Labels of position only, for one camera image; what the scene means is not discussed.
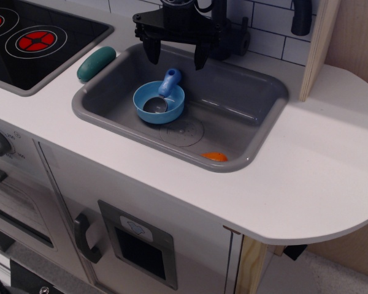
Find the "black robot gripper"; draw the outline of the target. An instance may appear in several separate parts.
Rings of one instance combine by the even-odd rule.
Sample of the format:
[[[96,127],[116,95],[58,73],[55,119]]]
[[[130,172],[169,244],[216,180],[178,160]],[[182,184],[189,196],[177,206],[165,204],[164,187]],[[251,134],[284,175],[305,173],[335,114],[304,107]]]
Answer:
[[[143,42],[148,60],[152,64],[159,62],[162,41],[186,43],[196,45],[195,69],[203,69],[212,46],[220,42],[220,27],[201,14],[197,1],[161,3],[160,9],[132,17],[135,35]]]

